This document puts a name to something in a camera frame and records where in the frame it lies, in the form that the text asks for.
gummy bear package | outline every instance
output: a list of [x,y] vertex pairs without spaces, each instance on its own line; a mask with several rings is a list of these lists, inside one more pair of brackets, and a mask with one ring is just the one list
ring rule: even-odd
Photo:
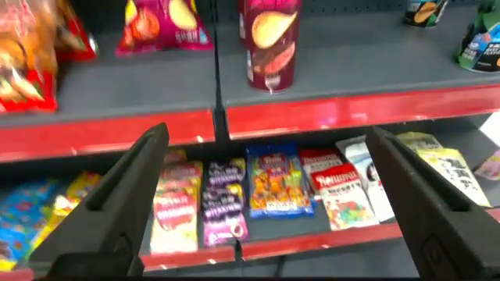
[[252,218],[314,215],[293,144],[246,148]]
[[56,110],[53,0],[0,1],[0,113]]
[[128,0],[125,21],[117,55],[164,48],[213,49],[194,0]]
[[56,0],[57,26],[55,29],[55,54],[60,62],[84,61],[97,57],[97,43],[84,29],[73,10],[70,0]]
[[205,246],[225,244],[233,239],[247,240],[248,228],[243,216],[245,160],[212,162],[208,173],[208,185],[202,196]]
[[153,198],[151,253],[171,254],[198,250],[197,211],[203,164],[167,165]]
[[321,193],[332,230],[379,223],[351,163],[314,172],[311,177]]

maroon cylindrical can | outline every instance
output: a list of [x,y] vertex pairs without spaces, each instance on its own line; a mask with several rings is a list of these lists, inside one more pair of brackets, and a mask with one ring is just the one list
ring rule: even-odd
[[302,0],[245,0],[250,86],[274,94],[294,82]]

snack bag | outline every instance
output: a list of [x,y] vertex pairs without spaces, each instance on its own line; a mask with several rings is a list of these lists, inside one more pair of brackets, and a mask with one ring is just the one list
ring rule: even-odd
[[128,0],[125,21],[117,55],[164,48],[213,49],[194,0]]
[[417,149],[443,148],[433,135],[427,133],[400,133],[396,136],[407,147],[416,151]]
[[54,112],[53,0],[0,1],[0,112]]
[[56,0],[56,2],[58,21],[54,44],[58,61],[95,59],[97,43],[85,31],[70,0]]
[[152,254],[198,250],[196,214],[202,173],[201,162],[172,164],[163,170],[153,199]]
[[251,146],[246,154],[252,218],[314,215],[293,144]]
[[488,180],[500,180],[500,150],[488,158],[474,174]]
[[338,149],[351,162],[359,176],[363,189],[370,199],[375,216],[380,222],[394,218],[391,203],[385,194],[382,182],[378,177],[377,169],[373,164],[372,157],[365,143],[365,136],[341,140],[336,143]]
[[342,160],[334,149],[302,149],[298,152],[307,177],[308,188],[316,200],[321,199],[320,191],[315,185],[311,173],[342,165]]
[[418,155],[479,206],[491,207],[459,151],[450,148],[419,149]]
[[245,196],[242,182],[245,173],[243,158],[233,159],[227,164],[210,163],[209,183],[202,198],[205,246],[248,239],[243,216]]
[[378,224],[352,164],[314,172],[311,177],[320,190],[332,230]]

shelf surface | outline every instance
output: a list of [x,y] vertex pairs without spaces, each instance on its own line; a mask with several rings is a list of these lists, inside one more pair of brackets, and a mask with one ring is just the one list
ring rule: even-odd
[[452,58],[475,12],[475,6],[447,9],[426,30],[401,24],[399,11],[303,18],[295,84],[273,95],[248,86],[237,27],[217,27],[231,138],[500,109],[500,75],[462,69]]

robotic claw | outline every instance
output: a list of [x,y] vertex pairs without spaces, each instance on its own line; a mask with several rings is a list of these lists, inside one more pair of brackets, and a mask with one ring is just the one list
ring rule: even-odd
[[[132,146],[30,256],[35,277],[142,275],[139,247],[168,140],[163,123]],[[389,132],[369,128],[366,144],[420,277],[500,279],[498,222]]]

